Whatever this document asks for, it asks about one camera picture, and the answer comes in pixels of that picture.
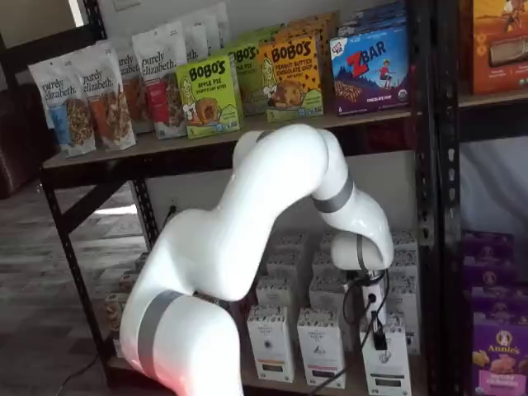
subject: bobo's apple pie box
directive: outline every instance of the bobo's apple pie box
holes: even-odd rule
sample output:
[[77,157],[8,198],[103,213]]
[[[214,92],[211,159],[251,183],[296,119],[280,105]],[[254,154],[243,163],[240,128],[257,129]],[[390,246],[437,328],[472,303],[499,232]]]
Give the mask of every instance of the bobo's apple pie box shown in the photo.
[[176,76],[189,138],[240,129],[243,106],[232,55],[183,64]]
[[524,395],[528,316],[474,313],[472,362],[472,395]]
[[473,0],[473,91],[528,83],[528,13],[524,0]]

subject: black metal frame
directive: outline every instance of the black metal frame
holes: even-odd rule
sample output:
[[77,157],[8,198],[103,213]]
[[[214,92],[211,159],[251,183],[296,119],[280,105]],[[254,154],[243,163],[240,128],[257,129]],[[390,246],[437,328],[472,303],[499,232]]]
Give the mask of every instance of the black metal frame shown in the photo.
[[[422,327],[425,341],[425,355],[427,359],[427,383],[430,395],[450,394],[450,382],[446,382],[446,371],[450,368],[446,364],[445,343],[443,342],[441,314],[442,287],[441,281],[445,274],[442,266],[443,239],[441,229],[439,197],[436,123],[442,125],[441,118],[434,112],[436,101],[436,87],[433,84],[433,48],[431,35],[436,31],[431,29],[431,10],[434,0],[408,0],[410,22],[410,45],[412,53],[412,115],[404,120],[407,127],[403,128],[403,136],[394,139],[381,133],[376,136],[365,125],[342,127],[334,130],[343,147],[345,155],[362,153],[388,152],[401,149],[416,150],[416,185],[417,185],[417,211],[420,233],[418,242],[421,263],[422,283]],[[63,37],[74,37],[71,44],[78,48],[91,44],[94,40],[106,37],[101,13],[97,0],[83,0],[90,21],[88,26],[75,31],[57,35],[59,40]],[[54,50],[48,48],[52,55]],[[42,59],[31,59],[30,63]],[[115,354],[111,340],[104,339],[98,327],[84,285],[82,272],[73,251],[69,234],[80,225],[93,211],[109,198],[126,181],[134,183],[134,189],[139,201],[139,212],[144,222],[148,245],[153,246],[158,237],[158,226],[153,216],[148,189],[144,179],[149,177],[167,176],[189,172],[204,172],[231,168],[231,155],[234,142],[200,146],[183,150],[165,151],[152,154],[138,155],[126,158],[117,158],[107,161],[97,161],[64,167],[42,168],[41,180],[46,198],[54,217],[61,243],[66,253],[70,270],[77,286],[79,297],[87,316],[87,321],[92,331],[92,336],[101,357],[104,371],[109,384],[153,384],[153,381],[144,378],[133,371],[110,367],[108,362]],[[55,189],[74,186],[96,185],[86,196],[65,213],[59,208]]]

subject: shelving unit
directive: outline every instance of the shelving unit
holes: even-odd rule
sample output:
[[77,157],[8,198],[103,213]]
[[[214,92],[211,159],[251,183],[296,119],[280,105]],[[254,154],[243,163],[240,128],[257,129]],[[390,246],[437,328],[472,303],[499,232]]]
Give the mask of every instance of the shelving unit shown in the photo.
[[[74,33],[64,33],[60,43],[68,43],[68,49],[91,44],[90,40],[106,37],[97,0],[83,0],[90,24]],[[412,62],[411,106],[378,113],[337,117],[329,107],[327,114],[318,118],[303,119],[303,122],[317,128],[331,130],[339,139],[345,155],[384,153],[412,149],[415,152],[415,181],[418,218],[418,245],[421,263],[421,305],[423,359],[412,361],[412,379],[415,382],[414,394],[440,396],[450,394],[452,378],[450,356],[447,353],[444,337],[446,312],[442,310],[444,283],[439,282],[445,275],[443,267],[443,229],[439,216],[440,191],[437,179],[437,97],[433,81],[433,54],[431,48],[431,26],[434,12],[432,0],[408,0],[409,49]],[[37,48],[39,54],[49,57],[63,52],[54,39],[44,40],[38,45],[30,45],[20,56],[27,62],[35,62],[30,49]],[[390,123],[390,133],[383,127]],[[54,217],[61,243],[70,270],[77,286],[79,297],[87,317],[92,337],[110,385],[141,384],[156,386],[155,383],[130,370],[130,367],[115,357],[111,339],[104,336],[97,323],[92,301],[87,293],[82,272],[69,235],[105,200],[125,182],[132,181],[138,196],[139,213],[142,217],[149,246],[155,244],[158,226],[153,216],[149,191],[145,179],[193,172],[208,172],[230,169],[232,152],[237,139],[247,130],[273,130],[283,124],[268,124],[263,116],[248,117],[243,130],[233,134],[223,134],[205,139],[156,140],[152,134],[140,136],[138,144],[122,152],[95,152],[78,158],[64,158],[57,155],[45,162],[41,169],[41,181]],[[55,190],[75,186],[94,186],[77,204],[64,213],[59,208]],[[245,356],[243,360],[243,381],[248,388],[281,389],[287,392],[306,394],[309,387],[304,383],[304,373],[299,372],[293,384],[267,382],[258,379],[253,369],[254,363]],[[346,391],[325,389],[321,394],[367,395],[365,373],[361,359],[356,358],[351,366]]]

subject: orange box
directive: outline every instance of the orange box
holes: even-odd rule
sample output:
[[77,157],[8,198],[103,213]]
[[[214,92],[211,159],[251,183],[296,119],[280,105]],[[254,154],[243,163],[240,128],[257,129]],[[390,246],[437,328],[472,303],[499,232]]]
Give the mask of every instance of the orange box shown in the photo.
[[524,0],[474,0],[473,92],[528,83],[528,13]]

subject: cartoon girl logo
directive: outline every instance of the cartoon girl logo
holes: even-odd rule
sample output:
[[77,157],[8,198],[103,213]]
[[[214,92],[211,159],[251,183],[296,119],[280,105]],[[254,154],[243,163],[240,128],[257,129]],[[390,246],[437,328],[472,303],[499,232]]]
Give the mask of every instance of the cartoon girl logo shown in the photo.
[[273,63],[268,58],[262,60],[262,90],[268,99],[271,99],[277,90],[277,80],[273,73]]
[[189,78],[184,77],[181,79],[180,89],[183,92],[181,98],[183,112],[185,113],[185,116],[188,120],[193,120],[196,116],[196,99],[194,94],[192,93],[192,87]]

